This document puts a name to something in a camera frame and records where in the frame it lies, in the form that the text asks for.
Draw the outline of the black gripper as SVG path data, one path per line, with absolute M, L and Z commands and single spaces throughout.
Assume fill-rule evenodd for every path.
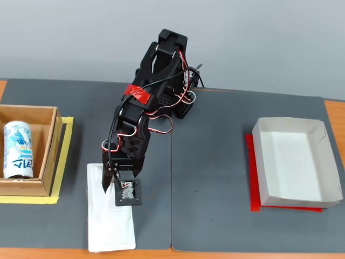
M 141 156 L 139 159 L 128 157 L 123 151 L 112 153 L 111 159 L 109 159 L 108 152 L 102 152 L 102 188 L 106 193 L 108 187 L 111 185 L 113 178 L 113 171 L 110 168 L 110 161 L 112 162 L 113 169 L 117 173 L 119 171 L 132 171 L 133 177 L 142 171 L 143 164 L 145 160 L 145 155 Z

